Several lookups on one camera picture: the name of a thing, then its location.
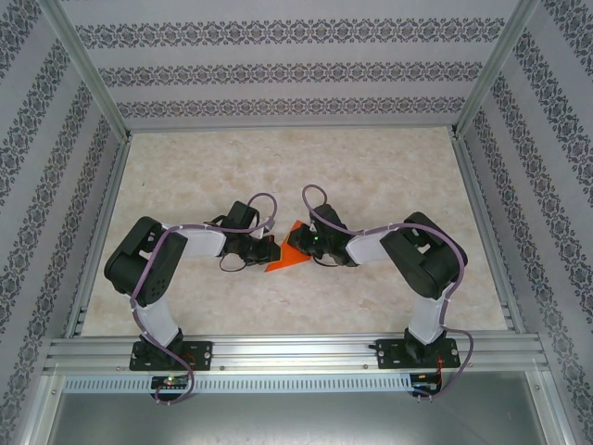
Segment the orange paper sheet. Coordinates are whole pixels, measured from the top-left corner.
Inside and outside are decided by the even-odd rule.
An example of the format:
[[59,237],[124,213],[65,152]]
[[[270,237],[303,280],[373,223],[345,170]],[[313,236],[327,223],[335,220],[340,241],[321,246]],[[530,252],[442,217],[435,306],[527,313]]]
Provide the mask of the orange paper sheet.
[[281,258],[278,261],[274,261],[268,264],[266,269],[264,270],[265,273],[277,271],[286,267],[304,263],[311,259],[310,255],[306,255],[288,244],[289,236],[291,235],[291,233],[294,230],[300,228],[303,224],[304,223],[300,220],[295,221],[295,223],[293,224],[292,228],[290,229],[289,233],[286,235],[283,243],[280,246]]

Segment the sheet metal tray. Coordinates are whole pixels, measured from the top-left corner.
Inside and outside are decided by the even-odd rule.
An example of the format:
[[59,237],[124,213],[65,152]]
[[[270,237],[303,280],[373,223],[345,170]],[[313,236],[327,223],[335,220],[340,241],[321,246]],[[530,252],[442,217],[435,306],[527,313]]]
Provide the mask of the sheet metal tray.
[[541,376],[469,373],[431,401],[404,392],[53,393],[34,445],[578,445]]

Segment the small controller board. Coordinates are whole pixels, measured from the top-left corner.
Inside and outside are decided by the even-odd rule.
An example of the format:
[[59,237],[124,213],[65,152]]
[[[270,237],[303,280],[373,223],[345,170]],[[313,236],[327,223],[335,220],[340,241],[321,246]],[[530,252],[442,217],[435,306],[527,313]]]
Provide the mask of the small controller board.
[[410,382],[413,397],[433,397],[442,389],[442,372],[438,370],[433,374],[414,374],[410,376]]
[[151,379],[152,390],[187,390],[190,380],[183,375],[153,376]]

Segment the long aluminium mounting rail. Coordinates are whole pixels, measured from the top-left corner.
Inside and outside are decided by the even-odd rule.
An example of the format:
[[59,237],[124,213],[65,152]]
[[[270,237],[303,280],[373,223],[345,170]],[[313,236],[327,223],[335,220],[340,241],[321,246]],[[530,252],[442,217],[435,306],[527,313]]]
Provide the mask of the long aluminium mounting rail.
[[[337,336],[193,336],[213,344],[212,374],[337,374],[374,372],[378,338],[395,334]],[[467,372],[548,371],[550,361],[537,334],[479,331],[473,340],[449,334]],[[45,375],[128,375],[135,337],[54,339],[44,361]]]

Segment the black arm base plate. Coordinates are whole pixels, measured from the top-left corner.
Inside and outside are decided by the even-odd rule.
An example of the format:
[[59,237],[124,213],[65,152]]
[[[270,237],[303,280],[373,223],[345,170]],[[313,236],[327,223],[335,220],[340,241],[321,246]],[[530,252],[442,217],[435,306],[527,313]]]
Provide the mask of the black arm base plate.
[[436,368],[439,363],[445,369],[461,366],[457,343],[452,338],[430,345],[415,340],[386,338],[376,340],[374,347],[380,369]]
[[[207,341],[186,341],[171,343],[168,350],[187,363],[193,371],[208,371],[212,357],[213,344]],[[183,371],[182,363],[163,350],[144,340],[132,346],[129,362],[132,371]]]

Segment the aluminium table edge rail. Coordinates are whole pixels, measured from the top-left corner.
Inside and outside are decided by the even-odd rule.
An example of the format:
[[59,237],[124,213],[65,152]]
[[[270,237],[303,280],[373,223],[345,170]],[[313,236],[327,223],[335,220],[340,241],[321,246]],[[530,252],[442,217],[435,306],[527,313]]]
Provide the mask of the aluminium table edge rail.
[[492,223],[486,209],[486,203],[481,194],[477,177],[465,144],[455,135],[450,137],[452,148],[458,163],[461,178],[468,195],[477,230],[485,251],[489,270],[498,293],[500,306],[505,314],[507,326],[517,334],[525,334],[523,319],[513,293],[511,281],[504,267],[504,261],[498,248]]
[[93,236],[91,237],[91,244],[89,245],[87,255],[83,262],[80,280],[75,287],[76,293],[69,309],[67,323],[64,325],[63,338],[73,338],[76,335],[82,307],[88,304],[92,296],[97,271],[107,239],[108,227],[115,209],[131,144],[132,135],[130,134],[126,140],[121,143],[118,153],[113,159],[105,194],[103,195],[103,200],[101,201],[99,209],[100,212],[97,214],[95,229],[93,231]]

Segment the aluminium frame post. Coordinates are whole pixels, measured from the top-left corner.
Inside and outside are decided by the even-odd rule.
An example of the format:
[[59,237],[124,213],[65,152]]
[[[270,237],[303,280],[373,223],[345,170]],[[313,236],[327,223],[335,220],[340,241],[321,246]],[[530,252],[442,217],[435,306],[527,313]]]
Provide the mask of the aluminium frame post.
[[129,129],[61,2],[37,1],[118,140],[127,142]]
[[459,134],[457,139],[460,139],[467,133],[474,119],[474,115],[478,112],[486,99],[486,95],[489,92],[491,85],[496,80],[507,58],[511,54],[512,48],[534,14],[539,1],[540,0],[518,0],[508,22],[501,31],[494,49],[479,74],[472,91],[465,101],[458,119],[451,126],[451,128],[455,129]]

